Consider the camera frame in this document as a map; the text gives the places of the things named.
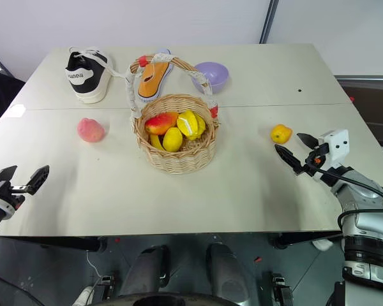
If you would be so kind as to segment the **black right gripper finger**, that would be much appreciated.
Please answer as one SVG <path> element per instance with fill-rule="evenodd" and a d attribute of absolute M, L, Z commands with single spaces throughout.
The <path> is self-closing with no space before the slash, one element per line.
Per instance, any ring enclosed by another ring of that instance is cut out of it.
<path fill-rule="evenodd" d="M 282 145 L 274 144 L 274 148 L 279 157 L 287 163 L 296 175 L 306 172 L 307 168 L 303 166 L 293 153 Z"/>
<path fill-rule="evenodd" d="M 298 138 L 311 150 L 319 149 L 319 140 L 306 133 L 298 133 Z"/>

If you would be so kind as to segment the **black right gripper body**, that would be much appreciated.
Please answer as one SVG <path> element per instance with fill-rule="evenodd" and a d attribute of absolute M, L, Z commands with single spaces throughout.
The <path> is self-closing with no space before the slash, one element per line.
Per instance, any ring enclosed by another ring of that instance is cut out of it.
<path fill-rule="evenodd" d="M 317 169 L 321 168 L 326 162 L 329 145 L 323 143 L 322 145 L 306 144 L 306 146 L 311 148 L 311 151 L 305 159 L 304 170 L 309 176 L 314 176 L 317 173 Z"/>

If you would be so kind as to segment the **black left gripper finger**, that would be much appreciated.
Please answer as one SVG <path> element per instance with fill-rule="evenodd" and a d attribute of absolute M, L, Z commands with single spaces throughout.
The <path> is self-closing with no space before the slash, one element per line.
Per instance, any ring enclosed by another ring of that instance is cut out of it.
<path fill-rule="evenodd" d="M 33 175 L 30 178 L 30 181 L 26 185 L 26 193 L 34 195 L 48 178 L 49 171 L 49 165 L 42 166 L 41 168 L 37 169 L 33 173 Z"/>
<path fill-rule="evenodd" d="M 17 169 L 17 165 L 9 166 L 0 171 L 0 182 L 11 182 L 11 179 Z"/>

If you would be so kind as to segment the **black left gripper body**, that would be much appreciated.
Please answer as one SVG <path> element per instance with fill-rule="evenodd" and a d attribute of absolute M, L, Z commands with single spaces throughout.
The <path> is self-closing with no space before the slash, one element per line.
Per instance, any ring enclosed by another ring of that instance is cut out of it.
<path fill-rule="evenodd" d="M 10 181 L 0 181 L 0 199 L 18 210 L 25 201 L 22 194 L 28 192 L 28 186 L 13 186 Z"/>

